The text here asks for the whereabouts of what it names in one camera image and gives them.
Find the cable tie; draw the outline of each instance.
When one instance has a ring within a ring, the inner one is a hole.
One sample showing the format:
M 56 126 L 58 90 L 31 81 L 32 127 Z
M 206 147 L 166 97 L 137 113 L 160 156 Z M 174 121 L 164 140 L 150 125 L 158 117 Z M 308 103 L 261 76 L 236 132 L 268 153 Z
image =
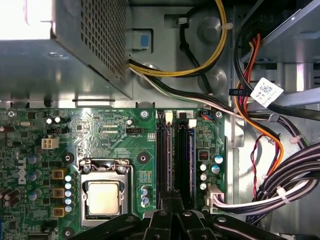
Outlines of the cable tie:
M 189 18 L 188 17 L 178 17 L 176 20 L 177 25 L 182 25 L 182 24 L 188 24 L 189 23 Z
M 290 201 L 287 199 L 287 196 L 286 196 L 286 190 L 281 187 L 281 186 L 277 186 L 276 187 L 276 192 L 278 193 L 279 197 L 282 198 L 282 200 L 284 201 L 285 204 L 289 204 Z
M 225 25 L 223 25 L 222 28 L 226 30 L 231 30 L 234 28 L 234 24 L 232 22 L 228 22 Z
M 292 138 L 289 139 L 289 142 L 293 145 L 293 144 L 297 144 L 299 142 L 300 139 L 304 138 L 304 135 L 298 135 L 298 136 L 294 136 Z
M 267 192 L 262 185 L 259 186 L 259 190 L 260 190 L 264 195 L 266 195 L 268 198 L 270 198 L 270 193 Z

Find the yellow wire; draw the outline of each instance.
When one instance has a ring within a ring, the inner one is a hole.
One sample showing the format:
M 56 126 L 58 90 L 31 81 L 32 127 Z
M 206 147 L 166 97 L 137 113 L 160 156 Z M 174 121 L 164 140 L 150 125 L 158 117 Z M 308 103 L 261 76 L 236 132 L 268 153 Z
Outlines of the yellow wire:
M 199 71 L 199 70 L 202 70 L 202 69 L 208 67 L 211 63 L 213 63 L 215 60 L 217 60 L 219 58 L 221 52 L 224 49 L 224 46 L 225 46 L 226 40 L 227 40 L 226 12 L 225 12 L 225 9 L 224 9 L 224 6 L 223 6 L 223 3 L 221 0 L 215 0 L 215 3 L 218 7 L 218 11 L 221 16 L 221 28 L 222 28 L 221 38 L 220 38 L 219 44 L 218 44 L 217 48 L 215 49 L 214 53 L 204 64 L 202 64 L 201 66 L 194 68 L 194 69 L 184 70 L 184 71 L 173 71 L 173 72 L 145 69 L 143 67 L 139 67 L 139 66 L 136 66 L 131 63 L 129 64 L 129 66 L 144 75 L 155 76 L 155 77 L 179 77 L 179 76 L 184 76 L 184 75 L 188 75 L 188 74 L 193 74 L 196 71 Z
M 250 60 L 252 59 L 253 55 L 254 55 L 254 45 L 249 42 L 249 45 L 251 47 L 251 57 L 250 57 Z M 235 106 L 236 106 L 236 109 L 238 111 L 238 113 L 243 117 L 243 119 L 248 122 L 252 127 L 254 127 L 255 129 L 259 130 L 262 134 L 268 136 L 269 138 L 271 138 L 272 140 L 274 140 L 279 148 L 280 148 L 280 155 L 279 157 L 277 158 L 277 162 L 276 162 L 276 165 L 273 166 L 273 168 L 271 169 L 271 173 L 280 165 L 280 163 L 282 162 L 282 159 L 284 157 L 284 153 L 285 153 L 285 149 L 284 149 L 284 146 L 282 145 L 282 143 L 277 139 L 275 138 L 273 135 L 271 135 L 269 132 L 265 131 L 263 128 L 259 127 L 258 125 L 256 125 L 253 121 L 251 121 L 249 118 L 247 118 L 245 115 L 243 115 L 243 113 L 241 112 L 240 110 L 240 106 L 238 104 L 238 101 L 237 101 L 237 97 L 235 96 L 234 97 L 234 102 L 235 102 Z

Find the black wire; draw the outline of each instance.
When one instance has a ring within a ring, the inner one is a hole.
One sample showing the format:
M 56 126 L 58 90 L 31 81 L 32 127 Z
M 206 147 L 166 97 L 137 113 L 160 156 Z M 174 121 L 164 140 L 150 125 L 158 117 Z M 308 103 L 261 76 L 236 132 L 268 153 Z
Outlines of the black wire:
M 235 46 L 239 45 L 241 37 L 245 33 L 247 33 L 250 30 L 250 28 L 252 28 L 252 24 L 253 23 L 250 23 L 250 24 L 246 25 L 246 27 L 241 28 L 240 33 L 238 34 L 238 36 L 236 38 Z M 240 63 L 239 63 L 239 53 L 238 53 L 237 47 L 234 47 L 233 62 L 234 62 L 235 72 L 239 78 L 240 83 L 244 86 L 244 88 L 246 89 L 246 91 L 248 93 L 251 93 L 254 88 L 246 81 L 244 73 L 241 71 L 241 67 L 240 67 Z M 279 106 L 274 103 L 271 103 L 267 108 L 275 113 L 279 113 L 282 115 L 320 121 L 320 111 L 316 111 L 316 110 L 284 107 L 284 106 Z

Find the gold-colored component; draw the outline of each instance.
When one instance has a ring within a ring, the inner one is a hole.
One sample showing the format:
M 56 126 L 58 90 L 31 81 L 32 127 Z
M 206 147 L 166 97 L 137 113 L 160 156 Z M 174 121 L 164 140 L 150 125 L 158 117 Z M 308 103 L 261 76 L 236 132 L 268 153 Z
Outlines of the gold-colored component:
M 62 187 L 53 188 L 52 197 L 55 199 L 63 199 L 65 197 L 65 189 Z
M 87 191 L 88 213 L 90 215 L 119 215 L 120 189 L 117 181 L 91 181 Z
M 51 178 L 53 180 L 63 180 L 63 179 L 65 179 L 66 173 L 67 173 L 66 168 L 54 169 L 54 170 L 52 170 Z
M 52 215 L 54 218 L 64 218 L 66 215 L 65 207 L 64 206 L 55 206 L 52 209 Z

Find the white wire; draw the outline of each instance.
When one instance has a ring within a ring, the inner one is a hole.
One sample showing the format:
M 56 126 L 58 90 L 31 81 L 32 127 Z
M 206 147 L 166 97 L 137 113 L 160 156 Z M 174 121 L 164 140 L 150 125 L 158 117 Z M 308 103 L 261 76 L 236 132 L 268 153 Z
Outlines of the white wire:
M 296 191 L 300 190 L 308 182 L 309 182 L 309 180 L 301 181 L 300 183 L 295 185 L 292 189 L 288 190 L 285 193 L 285 196 L 288 196 L 289 194 L 295 193 Z M 213 203 L 214 203 L 214 205 L 216 205 L 217 207 L 222 208 L 222 209 L 233 209 L 233 208 L 243 208 L 243 207 L 258 206 L 260 204 L 266 204 L 266 203 L 269 203 L 269 202 L 273 202 L 273 201 L 279 200 L 281 198 L 282 198 L 282 196 L 276 196 L 276 197 L 272 197 L 272 198 L 269 198 L 269 199 L 266 199 L 266 200 L 262 200 L 262 201 L 254 201 L 254 202 L 241 203 L 241 204 L 225 204 L 223 202 L 220 202 L 220 200 L 218 199 L 217 195 L 213 195 Z
M 237 117 L 237 118 L 240 118 L 242 119 L 243 117 L 241 115 L 238 115 L 236 114 L 235 112 L 233 111 L 229 111 L 227 109 L 224 109 L 223 107 L 213 103 L 213 102 L 210 102 L 210 101 L 207 101 L 207 100 L 203 100 L 203 99 L 199 99 L 199 98 L 194 98 L 194 97 L 186 97 L 186 96 L 179 96 L 179 95 L 176 95 L 176 94 L 173 94 L 173 93 L 168 93 L 166 91 L 164 91 L 163 89 L 159 88 L 156 84 L 154 84 L 147 76 L 143 75 L 142 73 L 134 70 L 133 68 L 130 67 L 130 70 L 137 74 L 139 77 L 143 78 L 144 80 L 146 80 L 151 86 L 153 86 L 157 91 L 159 91 L 160 93 L 168 96 L 168 97 L 171 97 L 171 98 L 175 98 L 175 99 L 180 99 L 180 100 L 186 100 L 186 101 L 191 101 L 191 102 L 198 102 L 198 103 L 202 103 L 202 104 L 205 104 L 205 105 L 208 105 L 208 106 L 211 106 L 215 109 L 218 109 L 219 111 L 221 112 L 224 112 L 224 113 L 227 113 L 231 116 L 234 116 L 234 117 Z M 261 119 L 261 118 L 252 118 L 253 120 L 258 120 L 258 121 L 267 121 L 267 119 Z

